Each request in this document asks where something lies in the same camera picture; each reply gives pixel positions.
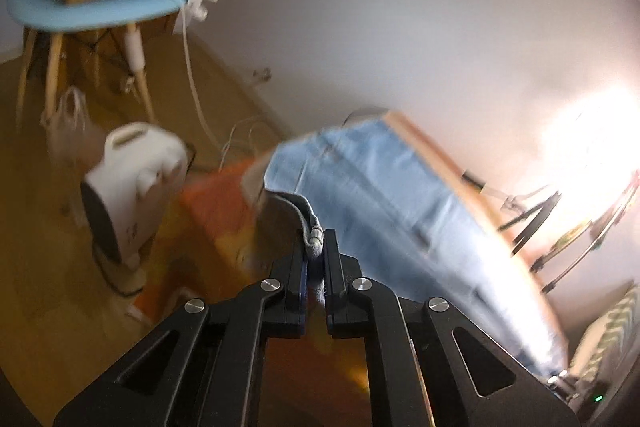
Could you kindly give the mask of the blue denim pants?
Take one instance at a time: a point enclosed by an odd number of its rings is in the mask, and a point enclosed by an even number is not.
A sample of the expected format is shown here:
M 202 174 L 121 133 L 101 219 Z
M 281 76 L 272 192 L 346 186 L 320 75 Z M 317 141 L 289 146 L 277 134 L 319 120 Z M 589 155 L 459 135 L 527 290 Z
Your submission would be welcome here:
M 566 338 L 526 263 L 473 192 L 390 117 L 284 142 L 241 187 L 256 210 L 334 230 L 363 275 L 398 296 L 445 298 L 538 377 L 566 369 Z

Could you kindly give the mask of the white fan heater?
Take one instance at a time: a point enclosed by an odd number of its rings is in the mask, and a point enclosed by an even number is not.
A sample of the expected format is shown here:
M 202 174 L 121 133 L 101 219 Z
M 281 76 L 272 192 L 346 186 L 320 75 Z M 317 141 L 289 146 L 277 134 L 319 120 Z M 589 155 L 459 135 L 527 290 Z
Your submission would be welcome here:
M 107 259 L 137 269 L 188 167 L 186 143 L 154 124 L 130 122 L 107 135 L 101 161 L 80 184 L 92 237 Z

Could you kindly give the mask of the white green patterned blanket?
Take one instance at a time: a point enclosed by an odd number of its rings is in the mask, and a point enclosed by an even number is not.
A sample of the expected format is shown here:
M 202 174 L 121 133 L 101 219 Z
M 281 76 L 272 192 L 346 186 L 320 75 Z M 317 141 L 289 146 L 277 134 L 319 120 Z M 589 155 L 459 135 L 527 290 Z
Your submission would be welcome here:
M 568 373 L 583 384 L 609 384 L 631 350 L 638 330 L 639 285 L 634 284 L 587 327 Z

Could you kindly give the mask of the white plastic bag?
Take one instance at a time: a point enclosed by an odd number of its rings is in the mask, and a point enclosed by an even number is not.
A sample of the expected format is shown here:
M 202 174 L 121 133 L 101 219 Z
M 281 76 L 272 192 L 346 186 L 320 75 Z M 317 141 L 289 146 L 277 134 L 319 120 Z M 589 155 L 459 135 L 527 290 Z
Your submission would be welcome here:
M 106 134 L 89 114 L 85 93 L 69 87 L 50 118 L 42 117 L 49 157 L 55 167 L 87 172 L 103 157 Z

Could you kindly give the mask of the light blue chair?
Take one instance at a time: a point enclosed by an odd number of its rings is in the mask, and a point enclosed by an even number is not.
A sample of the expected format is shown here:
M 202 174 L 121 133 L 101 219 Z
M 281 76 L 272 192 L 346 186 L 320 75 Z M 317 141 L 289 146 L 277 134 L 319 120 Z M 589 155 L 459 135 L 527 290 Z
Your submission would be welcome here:
M 27 74 L 39 34 L 50 37 L 43 109 L 43 116 L 49 119 L 58 104 L 58 70 L 64 37 L 81 31 L 109 30 L 124 26 L 128 66 L 142 98 L 146 119 L 155 124 L 157 118 L 146 83 L 139 24 L 178 12 L 185 4 L 186 0 L 86 0 L 70 3 L 60 0 L 6 0 L 9 16 L 27 30 L 22 69 L 17 83 L 15 122 L 22 123 Z

